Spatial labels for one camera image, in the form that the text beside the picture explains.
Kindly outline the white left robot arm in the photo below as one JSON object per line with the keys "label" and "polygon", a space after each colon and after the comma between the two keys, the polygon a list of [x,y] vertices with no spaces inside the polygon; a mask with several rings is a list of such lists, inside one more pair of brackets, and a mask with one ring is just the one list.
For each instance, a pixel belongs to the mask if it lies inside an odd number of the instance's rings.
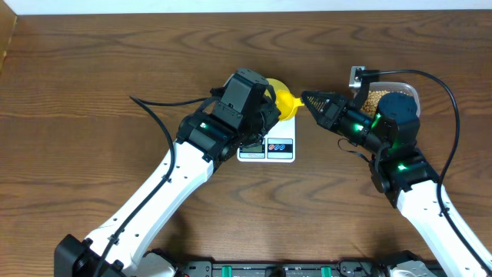
{"label": "white left robot arm", "polygon": [[271,81],[240,68],[181,121],[168,152],[130,199],[83,240],[65,236],[55,248],[56,276],[174,276],[163,255],[149,252],[155,236],[185,199],[241,146],[262,143],[278,123]]}

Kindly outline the yellow plastic scoop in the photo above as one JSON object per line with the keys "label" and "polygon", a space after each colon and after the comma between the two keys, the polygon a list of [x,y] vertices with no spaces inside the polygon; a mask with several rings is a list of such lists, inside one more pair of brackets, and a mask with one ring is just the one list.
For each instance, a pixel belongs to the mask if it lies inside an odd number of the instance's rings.
{"label": "yellow plastic scoop", "polygon": [[275,104],[280,111],[278,119],[283,122],[295,117],[300,107],[304,106],[301,98],[296,98],[287,90],[277,90],[275,92]]}

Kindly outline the yellow plastic bowl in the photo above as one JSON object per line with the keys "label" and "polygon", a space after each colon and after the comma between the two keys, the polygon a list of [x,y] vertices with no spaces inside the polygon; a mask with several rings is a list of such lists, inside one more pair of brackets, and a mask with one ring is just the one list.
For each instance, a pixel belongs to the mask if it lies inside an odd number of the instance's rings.
{"label": "yellow plastic bowl", "polygon": [[275,100],[280,99],[281,92],[289,92],[289,88],[281,81],[275,78],[268,78],[268,84],[273,88],[275,93]]}

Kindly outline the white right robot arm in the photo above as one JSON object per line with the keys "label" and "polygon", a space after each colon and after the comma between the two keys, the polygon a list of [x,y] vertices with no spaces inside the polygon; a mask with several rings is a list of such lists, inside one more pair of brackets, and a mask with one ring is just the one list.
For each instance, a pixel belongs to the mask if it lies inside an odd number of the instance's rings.
{"label": "white right robot arm", "polygon": [[491,274],[491,254],[416,146],[420,120],[414,97],[389,92],[374,117],[334,92],[304,91],[301,99],[319,126],[372,154],[367,163],[374,186],[415,227],[447,275]]}

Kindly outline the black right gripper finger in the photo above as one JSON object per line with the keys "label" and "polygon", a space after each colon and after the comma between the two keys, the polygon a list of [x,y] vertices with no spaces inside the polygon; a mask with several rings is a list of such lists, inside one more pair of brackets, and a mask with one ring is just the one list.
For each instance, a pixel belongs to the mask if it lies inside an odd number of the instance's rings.
{"label": "black right gripper finger", "polygon": [[335,92],[304,91],[301,93],[301,99],[306,106],[321,106],[337,102],[340,95]]}
{"label": "black right gripper finger", "polygon": [[308,111],[311,113],[313,116],[314,120],[316,121],[317,124],[325,124],[327,121],[327,118],[324,113],[324,108],[326,105],[326,102],[318,102],[318,103],[311,103],[308,102],[305,104]]}

